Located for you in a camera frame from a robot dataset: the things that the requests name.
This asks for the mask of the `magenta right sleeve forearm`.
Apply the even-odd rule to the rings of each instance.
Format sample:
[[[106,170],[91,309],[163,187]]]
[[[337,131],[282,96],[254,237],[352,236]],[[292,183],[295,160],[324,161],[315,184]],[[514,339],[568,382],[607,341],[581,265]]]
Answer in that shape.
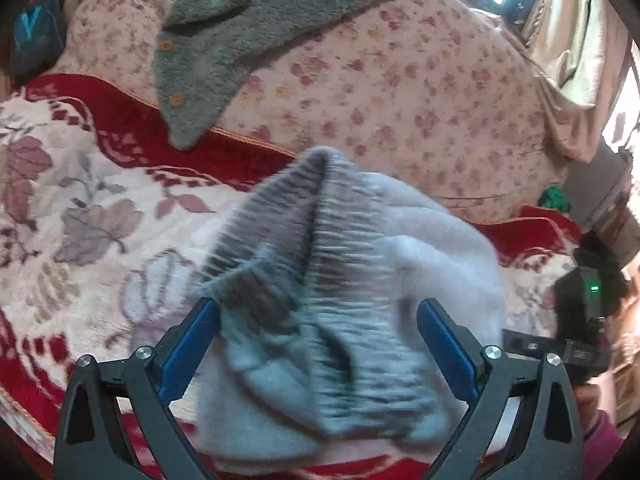
[[[584,439],[584,479],[596,480],[612,462],[623,442],[608,414],[597,410]]]

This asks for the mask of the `person's right hand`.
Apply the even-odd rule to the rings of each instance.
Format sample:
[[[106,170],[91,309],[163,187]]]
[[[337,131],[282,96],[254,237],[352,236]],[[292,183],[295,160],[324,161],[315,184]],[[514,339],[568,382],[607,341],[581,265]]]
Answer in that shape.
[[[639,415],[639,333],[624,330],[613,320],[606,322],[606,336],[612,344],[610,366],[603,374],[574,388],[585,436],[600,422],[608,420],[620,428]]]

